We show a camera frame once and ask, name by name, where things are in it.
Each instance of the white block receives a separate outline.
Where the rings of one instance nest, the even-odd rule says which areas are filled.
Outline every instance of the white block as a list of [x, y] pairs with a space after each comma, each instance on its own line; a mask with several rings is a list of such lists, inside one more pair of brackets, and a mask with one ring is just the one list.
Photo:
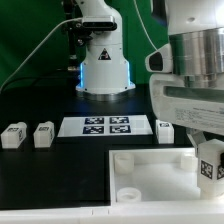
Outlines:
[[173, 125], [168, 122], [156, 120], [156, 135], [160, 144], [174, 143]]
[[198, 146], [198, 187], [203, 198], [216, 198], [224, 194], [224, 169], [220, 155], [224, 153], [224, 142], [213, 139]]
[[27, 125], [23, 122], [10, 124], [8, 128], [1, 134], [3, 149], [16, 149], [26, 138]]
[[35, 148], [49, 148], [54, 135], [54, 124], [52, 122], [40, 123], [33, 134]]
[[193, 153], [182, 153], [180, 167], [187, 172], [197, 172], [198, 158]]

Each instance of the white box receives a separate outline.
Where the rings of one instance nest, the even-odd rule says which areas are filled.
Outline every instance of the white box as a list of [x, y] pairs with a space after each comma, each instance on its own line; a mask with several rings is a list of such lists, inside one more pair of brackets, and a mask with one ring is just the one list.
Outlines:
[[160, 144], [174, 143], [173, 125], [168, 122], [156, 120], [156, 135]]
[[20, 146], [26, 138], [27, 125], [23, 122], [10, 124], [8, 128], [1, 134], [2, 148], [15, 149]]
[[49, 148], [54, 135], [54, 124], [52, 122], [40, 123], [33, 134], [35, 148]]

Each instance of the green backdrop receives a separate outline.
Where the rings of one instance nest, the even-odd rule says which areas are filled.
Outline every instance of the green backdrop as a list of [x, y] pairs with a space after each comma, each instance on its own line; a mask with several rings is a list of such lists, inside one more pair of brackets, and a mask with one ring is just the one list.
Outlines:
[[[153, 52], [138, 20], [132, 0], [105, 0], [123, 17], [124, 55], [130, 62], [131, 80], [148, 83], [145, 57]], [[150, 16], [150, 0], [137, 0], [150, 37], [157, 46], [167, 43], [167, 30]], [[60, 0], [0, 1], [0, 84], [58, 23], [64, 20]], [[60, 29], [16, 77], [38, 76], [68, 64], [68, 43]], [[19, 85], [28, 85], [28, 81]]]

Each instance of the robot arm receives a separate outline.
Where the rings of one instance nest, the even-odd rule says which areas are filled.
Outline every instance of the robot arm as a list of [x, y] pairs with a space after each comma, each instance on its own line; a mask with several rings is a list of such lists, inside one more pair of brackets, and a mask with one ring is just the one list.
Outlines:
[[78, 96], [109, 101], [135, 88], [130, 82], [129, 62], [123, 56], [121, 15], [104, 0], [76, 0], [82, 19], [75, 23], [79, 46], [87, 45], [81, 63]]
[[224, 195], [224, 142], [206, 141], [203, 131], [224, 135], [224, 1], [164, 3], [173, 69], [150, 78], [153, 110], [159, 120], [187, 127], [201, 197], [217, 198]]

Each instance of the black tabletop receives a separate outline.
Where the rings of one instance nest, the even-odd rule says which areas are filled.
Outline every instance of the black tabletop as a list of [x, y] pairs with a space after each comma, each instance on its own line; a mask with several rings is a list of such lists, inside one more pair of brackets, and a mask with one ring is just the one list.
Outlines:
[[190, 146], [185, 128], [175, 126], [175, 144], [159, 145], [156, 136], [55, 138], [36, 150], [33, 133], [52, 121], [56, 136], [64, 117], [146, 115], [154, 130], [148, 85], [115, 102], [77, 98], [66, 86], [15, 88], [0, 96], [0, 132], [25, 122], [27, 138], [18, 150], [0, 146], [0, 209], [42, 209], [110, 205], [109, 150]]

